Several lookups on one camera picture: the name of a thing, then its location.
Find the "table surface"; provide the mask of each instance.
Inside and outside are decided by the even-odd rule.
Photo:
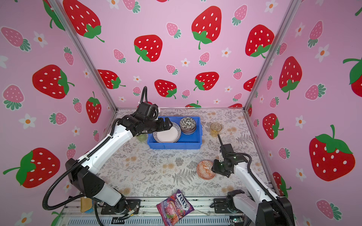
[[[118,110],[117,117],[134,110]],[[231,143],[235,152],[252,156],[251,168],[267,183],[241,109],[162,109],[160,116],[199,116],[202,145],[199,150],[153,150],[147,141],[132,138],[120,147],[97,174],[111,187],[127,197],[166,197],[177,189],[185,196],[225,196],[228,191],[246,187],[234,174],[227,178],[217,174],[211,180],[201,179],[196,171],[202,160],[214,161],[220,150],[218,138],[211,137],[210,124],[218,122],[224,144]]]

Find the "blue plastic bin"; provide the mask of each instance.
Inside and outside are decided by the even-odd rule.
[[[180,120],[184,117],[168,117],[170,121],[173,121],[180,125]],[[151,149],[200,149],[202,144],[202,125],[200,117],[191,117],[196,122],[196,130],[193,134],[186,135],[181,132],[181,137],[176,143],[158,143],[153,134],[149,134],[147,144]]]

